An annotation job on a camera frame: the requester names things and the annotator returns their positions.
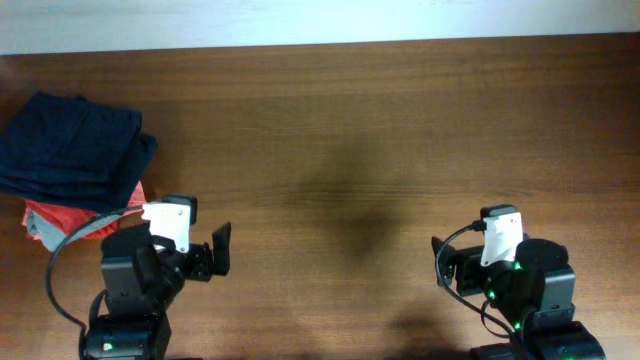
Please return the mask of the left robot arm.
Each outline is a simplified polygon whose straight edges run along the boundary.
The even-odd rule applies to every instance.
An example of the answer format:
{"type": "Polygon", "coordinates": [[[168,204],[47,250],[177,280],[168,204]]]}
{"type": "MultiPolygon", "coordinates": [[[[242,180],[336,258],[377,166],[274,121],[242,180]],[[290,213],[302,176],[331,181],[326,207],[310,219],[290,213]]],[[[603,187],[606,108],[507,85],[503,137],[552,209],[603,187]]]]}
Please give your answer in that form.
{"type": "Polygon", "coordinates": [[[185,283],[229,273],[232,225],[215,230],[209,243],[192,243],[197,208],[193,196],[168,195],[142,206],[141,224],[102,241],[105,289],[90,307],[83,359],[164,358],[171,337],[167,310],[185,283]]]}

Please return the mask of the dark blue shorts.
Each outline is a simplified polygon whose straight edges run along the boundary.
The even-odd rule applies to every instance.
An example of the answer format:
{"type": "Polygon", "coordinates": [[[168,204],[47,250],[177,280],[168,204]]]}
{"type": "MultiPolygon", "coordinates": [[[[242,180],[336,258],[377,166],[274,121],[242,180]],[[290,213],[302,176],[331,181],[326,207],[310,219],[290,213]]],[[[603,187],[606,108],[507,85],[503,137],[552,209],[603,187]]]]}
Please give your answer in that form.
{"type": "Polygon", "coordinates": [[[125,208],[157,148],[139,111],[39,92],[1,130],[1,191],[98,213],[125,208]]]}

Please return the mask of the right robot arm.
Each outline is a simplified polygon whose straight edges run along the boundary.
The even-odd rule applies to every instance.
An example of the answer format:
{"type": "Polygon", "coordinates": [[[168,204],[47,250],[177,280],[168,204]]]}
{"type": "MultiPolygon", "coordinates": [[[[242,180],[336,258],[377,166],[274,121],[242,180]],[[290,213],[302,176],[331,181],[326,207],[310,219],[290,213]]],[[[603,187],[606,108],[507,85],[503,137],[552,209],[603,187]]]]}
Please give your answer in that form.
{"type": "Polygon", "coordinates": [[[431,239],[439,287],[504,330],[503,341],[473,348],[477,360],[605,360],[599,341],[574,319],[576,275],[566,247],[531,238],[513,205],[483,207],[479,218],[431,239]]]}

